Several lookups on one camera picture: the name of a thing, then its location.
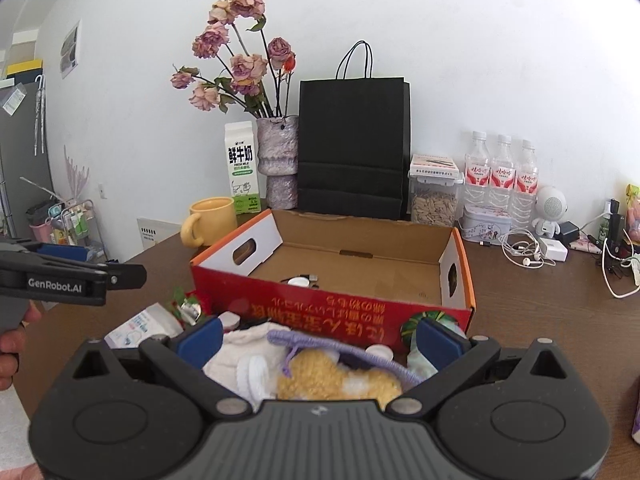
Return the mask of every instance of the bag handle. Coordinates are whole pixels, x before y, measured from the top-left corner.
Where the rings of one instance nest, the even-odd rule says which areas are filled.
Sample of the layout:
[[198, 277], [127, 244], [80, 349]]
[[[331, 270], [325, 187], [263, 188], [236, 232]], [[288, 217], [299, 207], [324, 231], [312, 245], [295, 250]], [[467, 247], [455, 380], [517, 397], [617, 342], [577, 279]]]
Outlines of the bag handle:
[[[353, 55], [354, 51], [361, 44], [364, 45], [365, 53], [366, 53], [366, 57], [365, 57], [365, 60], [364, 60], [364, 77], [365, 77], [365, 79], [367, 78], [367, 69], [368, 69], [369, 70], [369, 78], [371, 78], [371, 73], [373, 71], [373, 51], [372, 51], [371, 45], [369, 43], [367, 43], [364, 40], [360, 40], [355, 45], [353, 45], [350, 48], [350, 50], [342, 58], [342, 61], [340, 62], [340, 65], [338, 65], [338, 70], [335, 71], [335, 78], [336, 79], [338, 79], [338, 75], [340, 74], [340, 67], [345, 62], [345, 60], [346, 60], [346, 63], [344, 64], [344, 72], [342, 73], [342, 79], [346, 79], [346, 77], [347, 77], [347, 67], [349, 66], [349, 62], [351, 60], [351, 56]], [[369, 56], [371, 56], [371, 65], [369, 65]]]

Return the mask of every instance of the wooden table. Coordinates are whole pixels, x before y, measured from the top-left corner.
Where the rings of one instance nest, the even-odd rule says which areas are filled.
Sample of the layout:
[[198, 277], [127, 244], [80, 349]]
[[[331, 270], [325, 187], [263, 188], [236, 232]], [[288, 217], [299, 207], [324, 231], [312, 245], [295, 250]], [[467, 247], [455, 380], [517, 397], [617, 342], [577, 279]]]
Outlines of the wooden table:
[[[581, 373], [612, 427], [612, 446], [598, 478], [635, 479], [640, 447], [630, 437], [640, 376], [640, 294], [612, 298], [592, 256], [570, 251], [557, 267], [525, 270], [499, 248], [466, 244], [478, 312], [470, 335], [490, 334], [503, 346], [554, 339]], [[165, 302], [174, 286], [193, 286], [192, 251], [174, 236], [136, 256], [148, 272], [140, 290], [111, 292], [105, 307], [59, 305], [27, 328], [29, 345], [15, 384], [29, 415], [63, 365], [89, 337], [103, 337], [140, 310]], [[630, 290], [630, 279], [613, 284]]]

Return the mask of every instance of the yellow mug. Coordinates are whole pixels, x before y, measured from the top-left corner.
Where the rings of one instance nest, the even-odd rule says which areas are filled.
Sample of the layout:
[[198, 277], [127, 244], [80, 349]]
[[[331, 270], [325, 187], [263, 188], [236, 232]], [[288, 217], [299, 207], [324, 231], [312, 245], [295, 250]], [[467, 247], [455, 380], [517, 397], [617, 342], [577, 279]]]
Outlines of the yellow mug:
[[191, 204], [190, 216], [182, 224], [180, 239], [187, 247], [210, 246], [238, 227], [234, 199], [206, 198]]

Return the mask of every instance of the pink container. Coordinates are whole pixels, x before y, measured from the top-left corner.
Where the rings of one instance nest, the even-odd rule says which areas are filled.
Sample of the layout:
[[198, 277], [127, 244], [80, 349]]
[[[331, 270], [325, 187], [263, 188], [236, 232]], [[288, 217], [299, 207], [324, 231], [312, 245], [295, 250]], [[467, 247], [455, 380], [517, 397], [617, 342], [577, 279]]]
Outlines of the pink container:
[[51, 220], [47, 220], [41, 225], [30, 225], [29, 227], [37, 241], [45, 244], [52, 243], [51, 235], [53, 234], [53, 229], [51, 228]]

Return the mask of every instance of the flower vase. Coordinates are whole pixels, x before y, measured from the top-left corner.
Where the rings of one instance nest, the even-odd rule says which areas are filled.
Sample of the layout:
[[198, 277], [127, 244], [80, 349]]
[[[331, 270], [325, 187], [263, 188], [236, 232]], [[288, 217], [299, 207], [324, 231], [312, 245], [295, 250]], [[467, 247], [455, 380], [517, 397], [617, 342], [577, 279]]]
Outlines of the flower vase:
[[272, 209], [298, 206], [298, 116], [261, 118], [258, 124], [258, 171], [267, 176]]

